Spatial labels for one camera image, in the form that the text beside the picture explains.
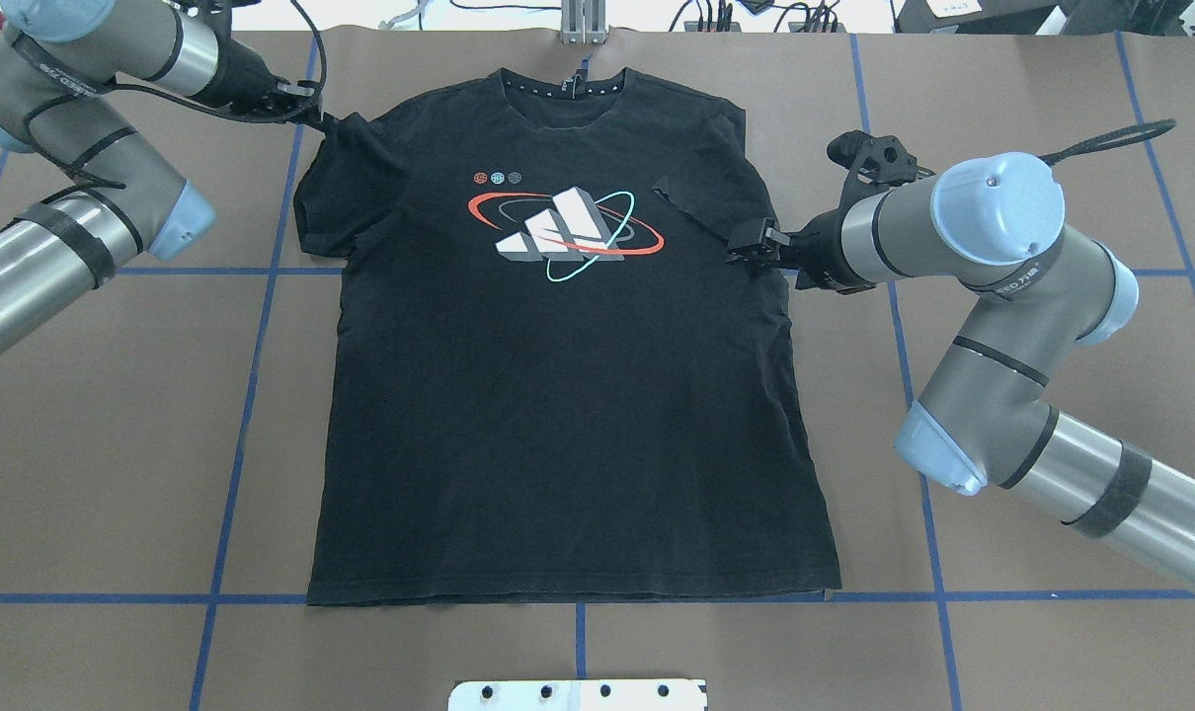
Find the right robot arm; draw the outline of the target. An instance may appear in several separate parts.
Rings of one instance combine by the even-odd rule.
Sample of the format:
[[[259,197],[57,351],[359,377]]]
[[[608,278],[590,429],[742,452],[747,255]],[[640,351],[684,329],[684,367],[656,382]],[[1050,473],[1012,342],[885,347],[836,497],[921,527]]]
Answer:
[[[1129,266],[1066,222],[1049,163],[1009,152],[931,174],[885,143],[842,163],[836,208],[790,234],[746,219],[730,258],[841,295],[958,280],[976,305],[911,402],[897,454],[963,496],[1015,492],[1195,592],[1195,480],[1044,402],[1072,350],[1111,338],[1140,298]]]

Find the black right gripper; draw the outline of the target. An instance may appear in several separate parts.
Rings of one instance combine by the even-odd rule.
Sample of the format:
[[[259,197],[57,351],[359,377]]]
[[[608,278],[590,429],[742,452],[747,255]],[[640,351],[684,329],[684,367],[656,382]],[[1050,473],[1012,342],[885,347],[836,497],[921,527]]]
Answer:
[[[728,238],[729,261],[795,271],[796,289],[828,289],[841,295],[874,289],[874,280],[862,277],[845,259],[841,221],[840,210],[833,208],[793,233],[783,233],[772,219],[739,222]]]

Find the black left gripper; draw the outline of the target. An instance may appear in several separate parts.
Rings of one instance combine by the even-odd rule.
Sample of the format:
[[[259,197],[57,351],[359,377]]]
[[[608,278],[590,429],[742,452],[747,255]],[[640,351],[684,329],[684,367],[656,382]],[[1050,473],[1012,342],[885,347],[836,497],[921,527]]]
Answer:
[[[217,63],[206,84],[206,108],[241,122],[313,127],[321,134],[341,130],[345,119],[321,110],[321,84],[295,84],[274,75],[264,59],[235,39],[217,41]]]

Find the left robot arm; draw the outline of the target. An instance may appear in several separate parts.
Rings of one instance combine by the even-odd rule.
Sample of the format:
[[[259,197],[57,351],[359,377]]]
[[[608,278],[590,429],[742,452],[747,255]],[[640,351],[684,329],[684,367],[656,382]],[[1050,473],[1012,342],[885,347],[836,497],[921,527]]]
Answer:
[[[141,255],[215,221],[191,180],[109,104],[158,96],[241,124],[321,124],[327,59],[287,80],[232,36],[233,1],[4,1],[0,147],[71,184],[0,229],[0,355]]]

